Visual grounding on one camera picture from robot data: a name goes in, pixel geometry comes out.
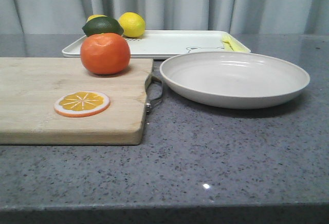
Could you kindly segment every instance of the cutting board handle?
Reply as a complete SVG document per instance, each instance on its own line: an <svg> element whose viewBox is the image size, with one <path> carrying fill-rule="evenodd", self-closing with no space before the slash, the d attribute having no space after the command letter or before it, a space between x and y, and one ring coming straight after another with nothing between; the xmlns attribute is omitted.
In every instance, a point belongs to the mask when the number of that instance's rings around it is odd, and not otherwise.
<svg viewBox="0 0 329 224"><path fill-rule="evenodd" d="M160 90L160 93L155 98L152 98L152 99L147 98L147 102L145 104L147 114L149 114L152 111L152 109L162 101L162 93L163 93L162 80L154 75L150 75L149 78L151 80L149 86L151 84L157 84L157 85L161 86L161 90Z"/></svg>

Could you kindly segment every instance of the gray countertop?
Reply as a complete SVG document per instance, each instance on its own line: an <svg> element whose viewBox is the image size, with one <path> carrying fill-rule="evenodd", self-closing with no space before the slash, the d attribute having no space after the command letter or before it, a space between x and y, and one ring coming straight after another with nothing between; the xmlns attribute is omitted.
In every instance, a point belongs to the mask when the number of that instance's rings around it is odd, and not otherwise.
<svg viewBox="0 0 329 224"><path fill-rule="evenodd" d="M0 145L0 222L329 223L329 36L234 36L305 69L304 93L232 110L164 86L138 146ZM0 57L62 57L79 37L0 35Z"/></svg>

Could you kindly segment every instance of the wooden cutting board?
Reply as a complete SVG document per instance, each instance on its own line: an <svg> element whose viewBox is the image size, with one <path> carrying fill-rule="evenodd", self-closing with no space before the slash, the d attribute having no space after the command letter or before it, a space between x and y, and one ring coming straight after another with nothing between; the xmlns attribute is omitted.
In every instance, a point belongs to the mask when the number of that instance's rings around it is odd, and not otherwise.
<svg viewBox="0 0 329 224"><path fill-rule="evenodd" d="M123 72L100 77L79 58L0 58L0 144L139 144L152 66L131 59ZM84 90L108 95L109 108L83 118L54 111L57 99Z"/></svg>

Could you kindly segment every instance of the gray curtain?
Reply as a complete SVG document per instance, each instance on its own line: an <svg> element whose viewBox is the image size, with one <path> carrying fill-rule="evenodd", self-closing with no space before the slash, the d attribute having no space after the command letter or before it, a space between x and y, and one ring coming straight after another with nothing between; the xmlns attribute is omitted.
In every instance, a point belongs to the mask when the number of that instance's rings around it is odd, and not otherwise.
<svg viewBox="0 0 329 224"><path fill-rule="evenodd" d="M127 11L147 30L329 34L329 0L0 0L0 33L82 34L88 16Z"/></svg>

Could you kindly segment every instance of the fake orange slice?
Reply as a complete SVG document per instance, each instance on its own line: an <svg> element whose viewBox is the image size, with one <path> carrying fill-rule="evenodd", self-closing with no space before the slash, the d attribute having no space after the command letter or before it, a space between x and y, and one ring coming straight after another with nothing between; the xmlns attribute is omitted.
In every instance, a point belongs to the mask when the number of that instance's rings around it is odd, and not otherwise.
<svg viewBox="0 0 329 224"><path fill-rule="evenodd" d="M97 91L80 91L59 98L55 111L66 117L86 117L98 114L109 106L109 97Z"/></svg>

